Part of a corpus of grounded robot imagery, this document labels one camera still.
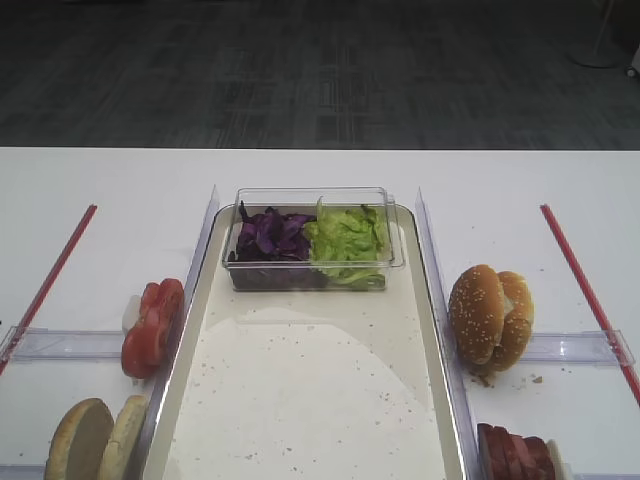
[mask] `metal tray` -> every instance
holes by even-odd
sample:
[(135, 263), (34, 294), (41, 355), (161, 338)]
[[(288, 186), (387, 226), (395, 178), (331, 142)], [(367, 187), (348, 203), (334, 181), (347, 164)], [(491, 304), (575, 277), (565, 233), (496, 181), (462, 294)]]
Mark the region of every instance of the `metal tray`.
[(407, 265), (385, 291), (277, 293), (233, 290), (231, 214), (216, 216), (132, 475), (462, 478), (412, 213), (398, 208)]

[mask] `sesame seed bun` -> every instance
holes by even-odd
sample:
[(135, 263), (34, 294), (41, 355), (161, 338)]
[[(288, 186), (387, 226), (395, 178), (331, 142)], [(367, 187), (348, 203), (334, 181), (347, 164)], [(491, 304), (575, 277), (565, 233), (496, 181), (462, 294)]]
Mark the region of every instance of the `sesame seed bun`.
[(482, 373), (507, 370), (518, 361), (531, 338), (533, 314), (524, 277), (496, 273), (488, 265), (460, 275), (449, 298), (458, 352)]

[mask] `red stick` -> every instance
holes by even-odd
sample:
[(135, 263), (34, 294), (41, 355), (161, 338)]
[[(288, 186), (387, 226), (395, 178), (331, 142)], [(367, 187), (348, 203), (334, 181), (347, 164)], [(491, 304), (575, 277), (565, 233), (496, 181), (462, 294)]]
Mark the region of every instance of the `red stick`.
[[(591, 311), (593, 312), (593, 314), (596, 317), (596, 320), (598, 320), (598, 323), (600, 324), (600, 328), (602, 328), (602, 330), (606, 332), (610, 332), (611, 330), (613, 330), (613, 328), (611, 327), (611, 323), (609, 322), (607, 315), (604, 313), (602, 305), (600, 305), (600, 302), (598, 301), (596, 294), (591, 288), (591, 285), (589, 284), (589, 281), (587, 280), (586, 275), (582, 271), (582, 268), (578, 263), (578, 259), (574, 255), (573, 250), (571, 250), (571, 247), (569, 246), (569, 242), (567, 241), (566, 237), (562, 233), (560, 224), (556, 220), (556, 217), (553, 215), (553, 212), (551, 211), (551, 207), (549, 207), (549, 205), (546, 205), (546, 204), (541, 205), (540, 210), (542, 210), (542, 214), (544, 215), (544, 218), (547, 220), (547, 223), (549, 224), (549, 227), (551, 228), (551, 231), (553, 232), (554, 237), (556, 237), (556, 241), (558, 242), (558, 245), (560, 246), (560, 249), (564, 254), (564, 258), (566, 258), (567, 262), (569, 263), (569, 266), (573, 271), (573, 275), (576, 277), (576, 280), (578, 281), (578, 284), (582, 289), (582, 293), (584, 294), (585, 298), (587, 299), (587, 302), (589, 303), (589, 306), (591, 307)], [(614, 351), (618, 355), (618, 358), (620, 358), (619, 357), (620, 347), (615, 337), (613, 335), (610, 335), (609, 341), (611, 343), (611, 347), (614, 349)], [(638, 375), (636, 374), (635, 370), (633, 369), (633, 366), (631, 365), (620, 365), (620, 369), (622, 370), (624, 377), (627, 379), (627, 383), (629, 384), (629, 387), (631, 388), (631, 391), (633, 392), (634, 397), (636, 397), (636, 401), (638, 402), (638, 405), (640, 405), (640, 381), (638, 380)]]
[(24, 332), (27, 330), (27, 328), (29, 328), (29, 325), (31, 325), (31, 322), (33, 321), (33, 317), (36, 316), (36, 313), (40, 309), (42, 302), (44, 302), (44, 299), (47, 296), (47, 293), (49, 293), (49, 290), (51, 290), (51, 287), (53, 286), (53, 282), (55, 282), (56, 278), (58, 278), (58, 274), (60, 273), (60, 270), (62, 270), (62, 267), (67, 262), (67, 259), (71, 255), (71, 252), (77, 245), (78, 241), (80, 240), (80, 237), (82, 236), (85, 229), (87, 228), (87, 225), (89, 225), (89, 222), (93, 218), (93, 214), (96, 213), (97, 209), (98, 209), (97, 206), (89, 205), (89, 207), (87, 208), (87, 211), (84, 213), (84, 215), (80, 219), (80, 223), (78, 223), (78, 226), (71, 234), (71, 237), (67, 241), (67, 244), (64, 246), (64, 249), (62, 250), (62, 252), (60, 253), (60, 256), (56, 260), (56, 263), (54, 263), (53, 267), (51, 267), (51, 270), (49, 271), (47, 278), (45, 278), (44, 282), (42, 282), (42, 285), (40, 286), (38, 293), (36, 293), (36, 296), (31, 301), (29, 308), (27, 308), (27, 311), (23, 315), (22, 320), (20, 320), (20, 323), (18, 324), (18, 328), (16, 328), (16, 331), (14, 332), (13, 337), (11, 337), (11, 340), (9, 341), (9, 345), (7, 346), (7, 349), (5, 351), (4, 357), (0, 359), (0, 375), (2, 375), (2, 372), (4, 372), (4, 369), (7, 367), (7, 364), (9, 363), (9, 359), (11, 358), (11, 354), (18, 346), (18, 343), (20, 342), (20, 339), (24, 335)]

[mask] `tomato slice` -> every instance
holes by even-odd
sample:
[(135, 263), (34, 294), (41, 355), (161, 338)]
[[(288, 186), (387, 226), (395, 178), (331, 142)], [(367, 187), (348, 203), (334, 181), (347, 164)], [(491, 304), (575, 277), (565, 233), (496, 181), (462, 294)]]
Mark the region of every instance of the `tomato slice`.
[(160, 309), (149, 309), (142, 324), (141, 358), (149, 365), (160, 365), (167, 356), (167, 336), (170, 323), (161, 317)]
[(147, 283), (142, 293), (142, 298), (140, 299), (140, 318), (147, 316), (149, 308), (151, 308), (151, 305), (153, 305), (158, 298), (158, 293), (160, 293), (160, 285), (154, 282)]
[(160, 284), (153, 306), (159, 308), (160, 319), (170, 323), (173, 315), (182, 308), (183, 301), (184, 289), (180, 280), (165, 278)]
[(120, 362), (122, 364), (122, 371), (125, 375), (133, 378), (149, 378), (155, 371), (156, 367), (149, 365), (142, 358), (142, 326), (136, 325), (127, 333), (124, 342), (122, 343), (122, 354), (120, 355)]

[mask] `shredded lettuce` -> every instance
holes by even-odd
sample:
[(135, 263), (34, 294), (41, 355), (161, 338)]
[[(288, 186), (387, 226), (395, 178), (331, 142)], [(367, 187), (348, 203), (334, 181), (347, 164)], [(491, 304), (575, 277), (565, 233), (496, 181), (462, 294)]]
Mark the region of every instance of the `shredded lettuce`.
[[(343, 210), (318, 201), (316, 221), (304, 225), (311, 241), (310, 260), (325, 262), (376, 262), (387, 246), (385, 224), (376, 210), (366, 205)], [(357, 290), (382, 287), (385, 277), (376, 268), (322, 268), (329, 280)]]

